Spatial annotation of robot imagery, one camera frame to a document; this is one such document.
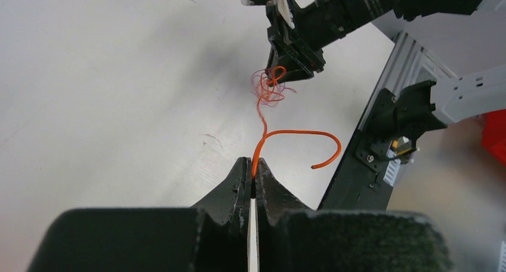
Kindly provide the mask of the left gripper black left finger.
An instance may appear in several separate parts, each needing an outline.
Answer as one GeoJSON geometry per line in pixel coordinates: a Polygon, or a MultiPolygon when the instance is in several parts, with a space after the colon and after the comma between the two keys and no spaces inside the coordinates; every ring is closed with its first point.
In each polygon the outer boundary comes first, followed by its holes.
{"type": "Polygon", "coordinates": [[[251,160],[182,208],[79,208],[49,226],[29,271],[247,271],[251,160]]]}

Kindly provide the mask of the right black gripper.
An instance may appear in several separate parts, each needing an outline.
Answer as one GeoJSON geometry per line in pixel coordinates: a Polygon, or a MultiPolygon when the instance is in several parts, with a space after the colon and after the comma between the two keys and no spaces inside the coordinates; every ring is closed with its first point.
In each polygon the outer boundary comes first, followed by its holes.
{"type": "Polygon", "coordinates": [[[280,5],[278,0],[269,1],[266,5],[270,22],[267,36],[271,44],[266,73],[271,77],[275,67],[285,68],[280,84],[311,79],[322,72],[326,64],[323,58],[326,43],[323,10],[326,0],[314,0],[304,8],[295,0],[288,1],[293,6],[293,11],[288,13],[295,19],[292,26],[282,15],[282,10],[289,9],[289,5],[280,5]]]}

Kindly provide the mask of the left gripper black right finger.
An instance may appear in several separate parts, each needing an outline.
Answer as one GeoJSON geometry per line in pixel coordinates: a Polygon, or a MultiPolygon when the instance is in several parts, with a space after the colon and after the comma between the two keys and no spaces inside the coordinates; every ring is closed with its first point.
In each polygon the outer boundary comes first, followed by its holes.
{"type": "Polygon", "coordinates": [[[274,177],[255,176],[260,271],[452,271],[440,230],[408,211],[312,210],[274,177]]]}

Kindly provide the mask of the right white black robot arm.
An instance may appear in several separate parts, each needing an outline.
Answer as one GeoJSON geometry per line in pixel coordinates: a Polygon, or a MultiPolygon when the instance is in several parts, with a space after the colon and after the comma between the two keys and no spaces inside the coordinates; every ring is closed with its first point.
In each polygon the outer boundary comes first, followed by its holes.
{"type": "MultiPolygon", "coordinates": [[[[277,84],[312,78],[323,70],[323,49],[363,25],[393,12],[406,21],[432,14],[469,16],[491,0],[315,0],[305,8],[294,0],[265,3],[271,44],[266,73],[277,84]]],[[[464,77],[437,74],[417,82],[424,50],[407,33],[398,34],[375,91],[352,140],[416,141],[425,132],[505,109],[505,67],[464,77]]]]}

